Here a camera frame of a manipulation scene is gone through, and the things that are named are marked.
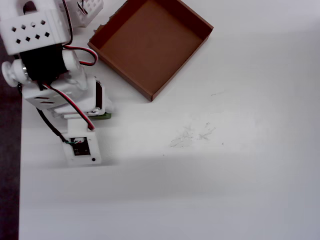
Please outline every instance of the open box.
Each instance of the open box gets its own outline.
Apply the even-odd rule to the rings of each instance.
[[[88,45],[152,101],[212,30],[180,0],[128,0]]]

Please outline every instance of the white surface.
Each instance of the white surface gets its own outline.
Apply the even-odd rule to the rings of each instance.
[[[74,45],[123,2],[105,1]],[[320,238],[320,2],[185,3],[215,29],[154,102],[86,68],[117,106],[95,123],[106,166],[64,167],[24,102],[21,240]]]

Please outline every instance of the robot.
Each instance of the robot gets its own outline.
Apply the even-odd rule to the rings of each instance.
[[[62,141],[72,166],[102,163],[93,119],[108,119],[113,105],[105,87],[82,65],[92,66],[98,55],[89,48],[71,46],[73,26],[86,27],[103,8],[103,0],[0,0],[0,35],[13,63],[1,66],[4,79],[18,87],[37,108],[48,127]],[[94,62],[79,61],[84,50]],[[67,120],[59,132],[43,111]]]

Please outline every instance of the black wire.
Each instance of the black wire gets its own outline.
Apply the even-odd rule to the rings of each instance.
[[[85,15],[88,15],[88,12],[84,8],[82,8],[78,2],[77,2],[77,4],[78,4],[78,8],[81,10],[81,12]]]
[[[18,89],[18,92],[20,94],[20,96],[22,97],[22,84],[19,83],[18,86],[17,86],[17,89]],[[40,115],[40,117],[42,118],[42,120],[46,123],[46,125],[51,129],[51,131],[57,135],[61,140],[62,142],[64,143],[68,143],[68,141],[64,138],[64,136],[61,134],[61,132],[59,132],[58,129],[56,129],[52,124],[51,122],[48,120],[48,118],[45,116],[44,112],[42,110],[39,110],[38,108],[36,109]]]
[[[62,142],[66,143],[67,140],[64,138],[64,136],[62,136],[61,132],[59,132],[58,129],[56,129],[51,122],[48,120],[48,118],[45,116],[44,112],[42,110],[39,110],[38,108],[36,109],[38,111],[38,113],[40,114],[42,120],[47,124],[47,126],[52,130],[52,132],[57,135]]]
[[[70,35],[71,35],[70,41],[65,45],[71,45],[72,41],[74,40],[74,32],[72,30],[72,24],[71,24],[70,14],[69,14],[69,10],[68,10],[67,4],[66,4],[66,0],[62,0],[62,2],[63,2],[63,6],[65,9],[66,18],[68,19]]]

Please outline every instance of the white plastic part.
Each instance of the white plastic part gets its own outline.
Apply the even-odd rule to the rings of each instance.
[[[3,74],[3,78],[6,81],[6,83],[10,86],[10,87],[16,87],[18,86],[18,81],[17,81],[17,77],[15,75],[14,72],[12,72],[12,64],[8,61],[5,61],[4,63],[2,63],[1,66],[1,71]]]
[[[65,18],[54,0],[34,0],[37,12],[24,15],[23,6],[26,2],[1,2],[0,35],[8,55],[69,41]]]
[[[67,83],[64,78],[54,81],[51,86],[64,92],[73,100],[80,98],[85,93],[76,85]],[[67,103],[62,96],[51,89],[40,91],[36,82],[23,86],[22,95],[25,100],[40,110],[55,108]]]
[[[77,101],[88,89],[87,75],[74,50],[63,50],[62,58],[68,72],[51,85],[67,94],[72,100]],[[66,100],[55,91],[51,89],[40,91],[35,82],[24,86],[22,95],[24,99],[40,110],[52,109],[61,105],[69,106],[66,104]]]
[[[26,72],[24,72],[24,67],[21,59],[14,60],[12,64],[8,61],[2,63],[2,74],[9,86],[16,87],[18,83],[26,85],[31,82]]]
[[[62,0],[56,0],[59,4],[60,10],[63,12],[65,20],[67,21],[67,15],[62,3]],[[104,8],[103,0],[84,0],[84,9],[88,12],[85,15],[78,7],[78,3],[81,5],[81,0],[67,0],[66,4],[68,6],[71,23],[73,28],[77,27],[87,27],[89,23],[98,15],[98,13]]]
[[[65,74],[66,81],[70,84],[77,85],[80,89],[88,88],[87,76],[84,68],[80,65],[79,59],[74,50],[64,49],[62,58],[68,73]]]
[[[88,130],[88,124],[82,119],[68,119],[67,133],[63,136],[68,141],[73,138],[86,138],[90,155],[75,156],[70,144],[62,143],[65,157],[70,166],[98,165],[102,163],[98,140],[95,131]]]

